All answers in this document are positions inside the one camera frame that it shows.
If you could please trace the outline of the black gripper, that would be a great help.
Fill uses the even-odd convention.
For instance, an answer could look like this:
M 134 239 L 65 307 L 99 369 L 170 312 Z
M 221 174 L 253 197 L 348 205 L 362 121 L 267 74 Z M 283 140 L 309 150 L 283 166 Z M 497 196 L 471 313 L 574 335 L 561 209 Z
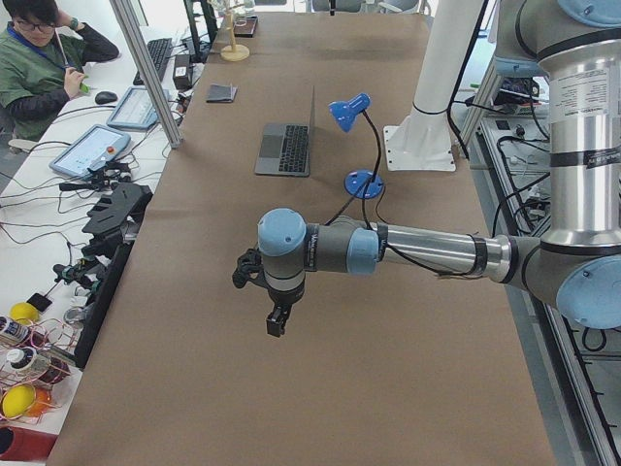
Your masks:
M 266 317 L 267 333 L 276 338 L 283 336 L 290 314 L 290 304 L 275 304 L 272 311 Z

